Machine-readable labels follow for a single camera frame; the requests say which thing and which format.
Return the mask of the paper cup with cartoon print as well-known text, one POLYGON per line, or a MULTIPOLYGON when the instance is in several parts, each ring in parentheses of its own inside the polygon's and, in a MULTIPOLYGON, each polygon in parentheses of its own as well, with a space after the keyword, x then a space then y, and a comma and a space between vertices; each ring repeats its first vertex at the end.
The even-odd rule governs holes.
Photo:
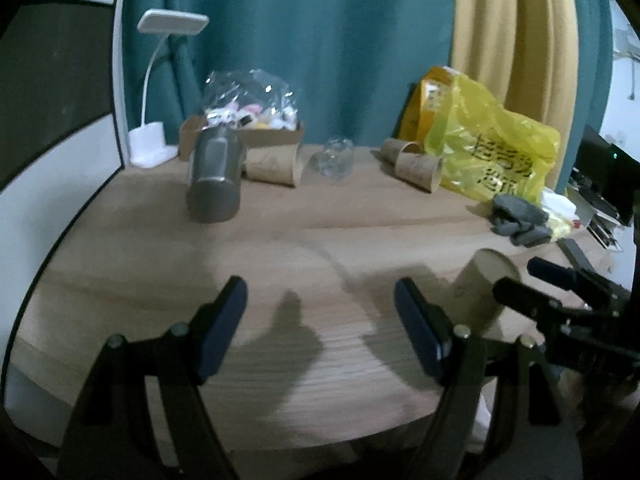
POLYGON ((477 334, 486 334, 497 324, 504 307, 492 294, 502 278, 521 281, 513 261, 495 249, 474 252, 446 292, 444 310, 454 324, 465 324, 477 334))

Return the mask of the rear brown paper cup lying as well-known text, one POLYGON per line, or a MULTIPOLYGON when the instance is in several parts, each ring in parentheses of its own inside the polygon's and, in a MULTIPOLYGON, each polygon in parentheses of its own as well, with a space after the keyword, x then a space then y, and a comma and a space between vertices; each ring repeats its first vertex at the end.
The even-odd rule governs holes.
POLYGON ((382 159, 392 165, 395 165, 398 157, 404 153, 420 155, 423 153, 423 148, 414 141, 387 138, 380 149, 382 159))

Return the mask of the brown paper cup by thermos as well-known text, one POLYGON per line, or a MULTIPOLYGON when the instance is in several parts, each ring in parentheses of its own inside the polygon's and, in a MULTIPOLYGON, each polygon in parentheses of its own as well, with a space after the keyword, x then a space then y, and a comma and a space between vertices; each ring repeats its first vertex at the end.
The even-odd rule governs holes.
POLYGON ((295 188, 299 185, 303 172, 298 152, 298 144, 249 148, 245 159, 246 176, 253 181, 295 188))

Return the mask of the black phone on table edge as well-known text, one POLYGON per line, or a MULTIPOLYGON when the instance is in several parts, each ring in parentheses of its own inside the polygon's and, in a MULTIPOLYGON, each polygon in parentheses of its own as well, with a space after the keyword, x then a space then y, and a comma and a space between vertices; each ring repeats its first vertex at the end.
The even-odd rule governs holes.
POLYGON ((575 270, 587 270, 591 272, 596 270, 576 240, 565 237, 560 238, 556 244, 575 270))

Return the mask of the grey knit gloves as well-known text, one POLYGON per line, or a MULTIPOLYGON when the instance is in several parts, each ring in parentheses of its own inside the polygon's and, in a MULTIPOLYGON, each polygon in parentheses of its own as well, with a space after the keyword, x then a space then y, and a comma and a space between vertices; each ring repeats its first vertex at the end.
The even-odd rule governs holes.
POLYGON ((552 239, 547 226, 549 215, 525 198, 511 194, 496 195, 491 201, 491 231, 509 237, 512 244, 533 248, 552 239))

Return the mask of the white crumpled tissue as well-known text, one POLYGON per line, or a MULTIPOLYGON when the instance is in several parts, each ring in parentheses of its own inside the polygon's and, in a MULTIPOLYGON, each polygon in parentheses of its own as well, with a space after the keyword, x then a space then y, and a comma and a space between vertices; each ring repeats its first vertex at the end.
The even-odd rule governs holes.
POLYGON ((579 223, 577 206, 566 196, 544 188, 540 194, 540 206, 549 216, 555 216, 571 224, 579 223))

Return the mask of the black electronic device with led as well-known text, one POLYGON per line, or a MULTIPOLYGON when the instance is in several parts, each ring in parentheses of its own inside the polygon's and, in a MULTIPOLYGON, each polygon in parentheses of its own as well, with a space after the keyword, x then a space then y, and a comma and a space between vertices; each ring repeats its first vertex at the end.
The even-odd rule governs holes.
POLYGON ((580 223, 605 248, 621 250, 616 234, 634 223, 639 163, 587 126, 567 188, 580 223))

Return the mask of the yellow plastic shopping bag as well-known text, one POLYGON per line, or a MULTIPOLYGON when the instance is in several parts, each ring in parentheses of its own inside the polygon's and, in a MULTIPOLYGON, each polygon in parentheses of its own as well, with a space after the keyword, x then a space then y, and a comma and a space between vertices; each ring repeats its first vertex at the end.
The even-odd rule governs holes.
POLYGON ((454 74, 424 139, 442 160, 442 186, 471 200, 501 194, 536 204, 559 155, 553 128, 506 110, 479 82, 454 74))

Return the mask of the orange yellow paper package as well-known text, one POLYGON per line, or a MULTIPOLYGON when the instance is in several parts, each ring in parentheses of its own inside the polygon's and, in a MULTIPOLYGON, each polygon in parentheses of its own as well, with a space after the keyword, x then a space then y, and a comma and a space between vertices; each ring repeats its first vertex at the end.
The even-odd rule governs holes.
POLYGON ((448 66, 433 66, 410 94, 402 113, 398 139, 422 144, 435 120, 435 114, 459 72, 448 66))

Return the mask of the grey metal thermos bottle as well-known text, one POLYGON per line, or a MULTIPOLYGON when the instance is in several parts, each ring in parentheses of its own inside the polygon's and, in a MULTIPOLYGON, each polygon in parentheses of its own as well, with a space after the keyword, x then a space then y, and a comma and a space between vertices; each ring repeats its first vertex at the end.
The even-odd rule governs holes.
POLYGON ((219 223, 240 209, 245 148, 238 133, 218 126, 205 128, 190 158, 186 206, 192 221, 219 223))

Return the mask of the yellow curtain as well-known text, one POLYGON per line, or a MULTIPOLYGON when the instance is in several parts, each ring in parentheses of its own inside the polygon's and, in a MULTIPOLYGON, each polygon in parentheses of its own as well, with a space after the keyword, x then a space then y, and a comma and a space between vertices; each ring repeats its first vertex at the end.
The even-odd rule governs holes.
POLYGON ((575 0, 456 0, 449 65, 508 110, 560 134, 547 185, 560 183, 578 86, 575 0))

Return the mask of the cardboard box of candies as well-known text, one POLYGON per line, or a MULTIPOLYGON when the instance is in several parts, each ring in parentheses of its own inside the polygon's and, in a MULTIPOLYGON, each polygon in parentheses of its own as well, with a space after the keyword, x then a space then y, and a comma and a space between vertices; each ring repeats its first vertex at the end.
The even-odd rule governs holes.
MULTIPOLYGON (((192 115, 179 129, 178 159, 188 162, 195 148, 196 140, 206 127, 206 118, 202 115, 192 115)), ((241 129, 235 133, 246 148, 268 148, 303 142, 305 126, 300 122, 296 130, 267 130, 241 129)))

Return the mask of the white desk lamp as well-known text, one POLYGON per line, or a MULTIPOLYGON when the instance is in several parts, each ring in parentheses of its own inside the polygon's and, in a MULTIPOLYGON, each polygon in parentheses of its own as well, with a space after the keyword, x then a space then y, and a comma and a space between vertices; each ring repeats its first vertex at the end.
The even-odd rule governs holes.
POLYGON ((163 8, 145 10, 139 18, 137 32, 156 43, 142 77, 140 118, 128 133, 132 166, 153 169, 178 156, 181 113, 171 73, 172 42, 198 36, 208 23, 205 14, 163 8))

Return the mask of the teal curtain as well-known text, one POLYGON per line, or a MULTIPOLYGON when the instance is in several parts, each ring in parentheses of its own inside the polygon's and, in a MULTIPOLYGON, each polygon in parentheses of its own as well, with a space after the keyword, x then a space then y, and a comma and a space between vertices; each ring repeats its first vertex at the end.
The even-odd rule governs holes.
MULTIPOLYGON (((346 136, 375 146, 396 130, 410 88, 435 65, 449 66, 456 0, 124 0, 122 70, 127 118, 140 118, 142 77, 156 40, 137 32, 145 10, 205 14, 198 36, 174 40, 171 73, 181 113, 198 114, 215 70, 259 68, 297 96, 310 143, 346 136)), ((602 124, 612 79, 610 0, 575 0, 578 86, 561 170, 564 185, 587 126, 602 124)))

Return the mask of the clear plastic candy bag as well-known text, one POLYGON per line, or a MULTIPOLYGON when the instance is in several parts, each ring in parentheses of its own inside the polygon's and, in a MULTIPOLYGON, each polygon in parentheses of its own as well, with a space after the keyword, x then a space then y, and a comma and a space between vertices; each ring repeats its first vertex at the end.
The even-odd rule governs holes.
POLYGON ((209 127, 288 130, 298 127, 296 96, 290 85, 264 70, 211 72, 203 91, 209 127))

